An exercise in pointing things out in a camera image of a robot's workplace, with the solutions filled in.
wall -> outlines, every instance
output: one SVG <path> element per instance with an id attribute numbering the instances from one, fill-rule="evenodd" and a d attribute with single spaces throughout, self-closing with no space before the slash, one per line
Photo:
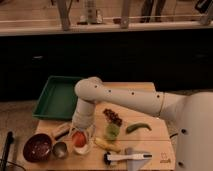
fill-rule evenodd
<path id="1" fill-rule="evenodd" d="M 137 22 L 140 17 L 144 0 L 132 0 L 132 22 Z M 198 14 L 194 10 L 196 0 L 167 0 L 163 10 L 163 21 L 191 20 Z M 105 22 L 112 22 L 113 17 L 119 17 L 122 0 L 96 0 L 97 8 L 101 9 Z M 76 24 L 82 15 L 82 0 L 73 0 L 70 18 L 72 24 Z M 60 25 L 56 6 L 51 0 L 4 0 L 0 4 L 0 29 L 16 27 L 47 27 Z"/>

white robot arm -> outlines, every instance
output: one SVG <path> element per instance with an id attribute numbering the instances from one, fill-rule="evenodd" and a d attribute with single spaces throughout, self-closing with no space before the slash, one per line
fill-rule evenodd
<path id="1" fill-rule="evenodd" d="M 175 123 L 178 128 L 176 171 L 213 169 L 213 93 L 191 96 L 106 87 L 96 77 L 75 86 L 79 97 L 73 125 L 86 129 L 94 122 L 96 101 L 118 104 Z"/>

metal utensil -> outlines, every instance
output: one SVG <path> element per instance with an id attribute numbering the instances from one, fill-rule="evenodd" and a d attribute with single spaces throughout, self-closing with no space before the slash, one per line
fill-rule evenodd
<path id="1" fill-rule="evenodd" d="M 57 158 L 63 159 L 66 158 L 68 155 L 68 150 L 67 150 L 67 145 L 65 142 L 57 142 L 54 146 L 53 146 L 53 155 Z"/>
<path id="2" fill-rule="evenodd" d="M 126 155 L 132 155 L 135 153 L 142 153 L 142 154 L 151 156 L 151 154 L 149 152 L 134 151 L 133 148 L 131 148 L 131 147 L 125 149 Z M 127 160 L 127 171 L 138 171 L 150 160 L 151 160 L 151 157 L 149 159 L 147 158 L 146 160 Z"/>

bowl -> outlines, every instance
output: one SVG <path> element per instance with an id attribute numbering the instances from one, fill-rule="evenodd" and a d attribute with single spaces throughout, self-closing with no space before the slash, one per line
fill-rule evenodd
<path id="1" fill-rule="evenodd" d="M 52 140 L 47 134 L 36 134 L 24 145 L 23 156 L 29 162 L 46 161 L 51 154 Z"/>

tomato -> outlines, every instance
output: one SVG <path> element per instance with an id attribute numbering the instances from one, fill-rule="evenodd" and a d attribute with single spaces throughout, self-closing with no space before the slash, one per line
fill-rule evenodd
<path id="1" fill-rule="evenodd" d="M 83 132 L 80 131 L 77 131 L 75 134 L 73 134 L 72 141 L 76 147 L 83 147 L 87 142 L 86 136 Z"/>

